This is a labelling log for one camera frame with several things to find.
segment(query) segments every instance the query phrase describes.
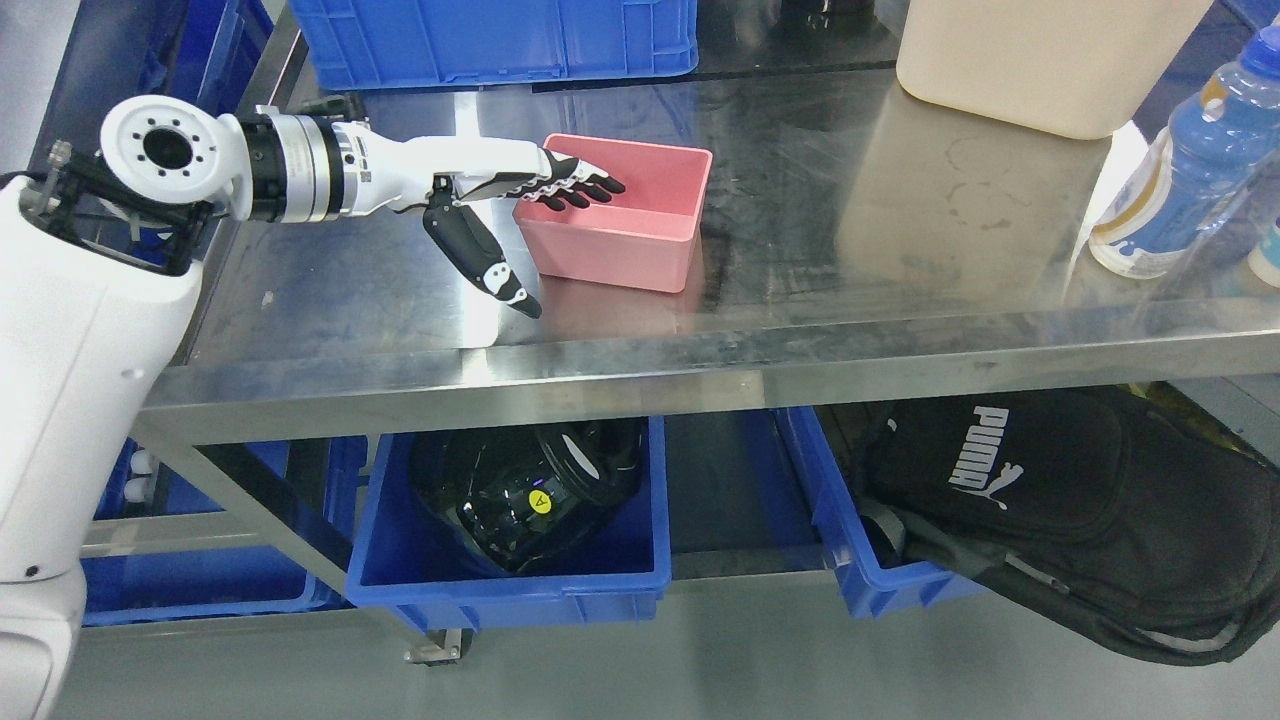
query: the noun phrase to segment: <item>stainless steel table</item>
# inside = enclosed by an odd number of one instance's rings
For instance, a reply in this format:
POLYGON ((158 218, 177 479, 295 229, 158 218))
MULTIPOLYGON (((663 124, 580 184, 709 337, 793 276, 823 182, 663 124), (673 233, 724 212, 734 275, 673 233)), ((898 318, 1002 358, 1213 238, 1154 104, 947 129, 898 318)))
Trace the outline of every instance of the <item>stainless steel table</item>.
MULTIPOLYGON (((538 322, 474 291, 412 214, 225 224, 136 437, 340 588, 349 544, 300 534, 228 443, 1280 370, 1280 296, 1242 264, 1248 223, 1164 281, 1111 275, 1078 251, 1111 141, 919 102, 883 28, 788 46, 713 5, 735 40, 704 42, 686 78, 366 95, 374 128, 401 140, 709 149, 685 292, 532 282, 509 201, 479 213, 535 286, 538 322)), ((285 18, 252 100, 315 96, 303 54, 285 18)))

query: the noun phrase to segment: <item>beige container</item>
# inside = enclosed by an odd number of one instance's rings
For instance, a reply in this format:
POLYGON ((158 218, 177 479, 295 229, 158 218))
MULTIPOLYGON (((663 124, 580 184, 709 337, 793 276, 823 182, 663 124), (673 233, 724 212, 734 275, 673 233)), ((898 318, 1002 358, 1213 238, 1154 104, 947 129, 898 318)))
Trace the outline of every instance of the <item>beige container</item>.
POLYGON ((913 0, 908 92, 1056 135, 1106 137, 1169 67, 1212 0, 913 0))

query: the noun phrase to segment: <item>gray floor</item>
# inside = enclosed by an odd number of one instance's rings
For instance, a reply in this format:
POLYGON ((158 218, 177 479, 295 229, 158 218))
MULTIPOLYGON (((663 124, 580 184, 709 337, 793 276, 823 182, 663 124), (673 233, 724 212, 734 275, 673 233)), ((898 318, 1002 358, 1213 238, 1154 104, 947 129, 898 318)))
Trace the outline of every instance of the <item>gray floor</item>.
POLYGON ((364 616, 330 615, 90 634, 56 716, 1280 716, 1280 634, 1230 665, 1157 666, 993 596, 851 620, 827 573, 682 583, 646 624, 489 630, 449 667, 404 665, 364 616))

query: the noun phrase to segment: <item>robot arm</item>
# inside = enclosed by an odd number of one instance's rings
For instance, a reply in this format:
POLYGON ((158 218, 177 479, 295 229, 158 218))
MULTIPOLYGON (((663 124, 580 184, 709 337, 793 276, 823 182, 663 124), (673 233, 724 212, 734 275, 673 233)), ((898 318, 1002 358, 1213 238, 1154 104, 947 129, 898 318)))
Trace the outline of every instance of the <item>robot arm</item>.
POLYGON ((132 191, 161 202, 215 200, 241 220, 307 223, 422 208, 424 225, 475 287, 536 318, 502 249, 463 202, 608 202, 626 188, 603 169, 520 140, 388 140, 360 122, 269 110, 212 118, 180 100, 140 96, 102 123, 102 156, 132 191))
POLYGON ((102 161, 59 149, 38 187, 0 177, 0 716, 46 717, 84 610, 79 547, 109 469, 195 311, 191 246, 211 204, 241 220, 320 222, 424 209, 424 227, 480 290, 538 316, 493 234, 465 205, 553 209, 622 192, 604 170, 531 142, 420 137, 364 123, 212 118, 169 97, 122 102, 102 161), (150 264, 83 241, 76 205, 175 227, 150 264))

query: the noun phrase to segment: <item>black backpack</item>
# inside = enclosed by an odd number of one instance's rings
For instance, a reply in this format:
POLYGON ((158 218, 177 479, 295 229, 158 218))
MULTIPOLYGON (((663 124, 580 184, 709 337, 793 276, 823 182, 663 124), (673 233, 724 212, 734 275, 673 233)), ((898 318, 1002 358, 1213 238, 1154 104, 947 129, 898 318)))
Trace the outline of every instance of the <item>black backpack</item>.
POLYGON ((850 489, 902 559, 1103 647, 1207 665, 1280 616, 1276 469, 1124 389, 900 401, 865 437, 850 489))

